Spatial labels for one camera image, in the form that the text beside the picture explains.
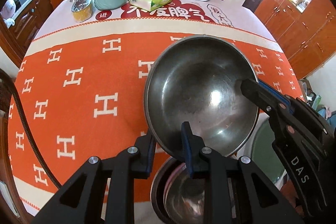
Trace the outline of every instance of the white countertop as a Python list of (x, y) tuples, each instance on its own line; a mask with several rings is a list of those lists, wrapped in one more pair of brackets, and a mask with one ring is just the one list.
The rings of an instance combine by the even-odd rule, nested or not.
[(12, 16), (12, 19), (16, 19), (19, 14), (28, 6), (28, 4), (32, 2), (32, 0), (27, 0), (21, 7), (15, 12), (15, 14)]

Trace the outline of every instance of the plastic-wrapped container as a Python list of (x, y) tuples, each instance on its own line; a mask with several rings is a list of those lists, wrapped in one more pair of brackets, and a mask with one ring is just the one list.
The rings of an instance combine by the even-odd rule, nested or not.
[(78, 23), (88, 20), (93, 13), (93, 0), (76, 0), (72, 5), (71, 12)]

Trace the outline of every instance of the orange tablecloth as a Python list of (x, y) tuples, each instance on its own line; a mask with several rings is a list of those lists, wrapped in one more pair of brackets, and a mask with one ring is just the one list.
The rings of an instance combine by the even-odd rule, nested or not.
[[(143, 91), (151, 64), (174, 41), (192, 34), (223, 37), (252, 63), (258, 77), (284, 94), (302, 95), (280, 47), (233, 27), (176, 19), (95, 21), (35, 40), (16, 79), (31, 131), (42, 156), (63, 184), (85, 160), (115, 156), (147, 131)], [(21, 199), (39, 210), (56, 192), (26, 138), (14, 103), (9, 154)], [(148, 180), (135, 181), (139, 223), (150, 210), (152, 178), (168, 155), (157, 147)]]

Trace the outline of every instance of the silver screw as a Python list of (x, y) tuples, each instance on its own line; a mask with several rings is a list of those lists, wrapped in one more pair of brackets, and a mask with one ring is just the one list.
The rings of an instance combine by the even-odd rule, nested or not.
[(212, 152), (210, 147), (203, 147), (201, 151), (203, 154), (210, 154)]
[(291, 126), (287, 126), (287, 130), (289, 133), (292, 133), (292, 134), (295, 133), (294, 128), (292, 128)]
[(244, 164), (249, 164), (251, 162), (251, 159), (248, 156), (242, 156), (240, 160)]
[(138, 149), (135, 146), (131, 146), (127, 149), (127, 152), (130, 154), (134, 154), (138, 152)]
[(93, 157), (89, 158), (89, 163), (96, 164), (98, 162), (98, 160), (99, 160), (98, 157), (93, 156)]

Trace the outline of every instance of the dining table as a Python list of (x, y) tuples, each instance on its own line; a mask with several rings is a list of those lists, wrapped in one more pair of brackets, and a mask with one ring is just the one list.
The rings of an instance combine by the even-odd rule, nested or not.
[[(244, 7), (226, 0), (172, 0), (148, 12), (127, 2), (115, 10), (95, 8), (90, 19), (77, 23), (72, 5), (64, 0), (46, 20), (15, 81), (38, 149), (61, 184), (91, 156), (114, 157), (147, 132), (146, 78), (157, 57), (183, 37), (222, 38), (246, 56), (259, 79), (303, 99), (281, 47)], [(58, 189), (39, 164), (13, 99), (8, 153), (20, 199), (36, 215)], [(161, 223), (152, 209), (150, 190), (168, 157), (157, 145), (151, 176), (135, 180), (135, 223)]]

